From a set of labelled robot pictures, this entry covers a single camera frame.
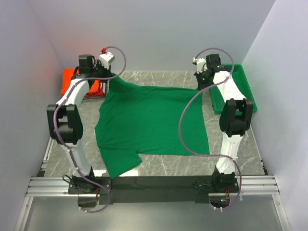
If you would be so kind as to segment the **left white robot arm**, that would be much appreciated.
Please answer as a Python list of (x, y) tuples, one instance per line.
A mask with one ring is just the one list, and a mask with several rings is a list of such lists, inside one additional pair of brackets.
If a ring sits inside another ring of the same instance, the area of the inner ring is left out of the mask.
[(81, 144), (83, 125), (78, 107), (96, 80), (107, 82), (112, 77), (111, 63), (114, 59), (108, 51), (102, 52), (98, 59), (88, 54), (80, 55), (78, 67), (64, 71), (66, 76), (71, 74), (68, 89), (57, 103), (47, 107), (50, 136), (65, 150), (73, 167), (69, 185), (84, 193), (93, 192), (99, 184)]

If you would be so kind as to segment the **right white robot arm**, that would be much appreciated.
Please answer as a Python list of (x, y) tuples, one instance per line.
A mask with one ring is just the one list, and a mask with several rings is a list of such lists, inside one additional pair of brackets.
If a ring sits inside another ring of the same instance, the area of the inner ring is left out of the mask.
[(232, 74), (235, 65), (232, 68), (223, 65), (218, 54), (210, 54), (206, 58), (194, 57), (192, 63), (196, 65), (194, 75), (198, 89), (215, 86), (224, 101), (219, 118), (222, 132), (221, 157), (215, 165), (211, 180), (213, 190), (222, 192), (237, 184), (234, 161), (243, 136), (250, 128), (254, 102), (246, 98), (234, 82)]

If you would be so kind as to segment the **green t shirt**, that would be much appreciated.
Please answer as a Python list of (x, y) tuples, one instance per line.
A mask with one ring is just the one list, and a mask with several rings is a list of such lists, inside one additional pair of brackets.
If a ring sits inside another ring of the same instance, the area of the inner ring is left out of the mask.
[(209, 154), (202, 104), (198, 90), (110, 80), (95, 127), (109, 176), (137, 167), (141, 154)]

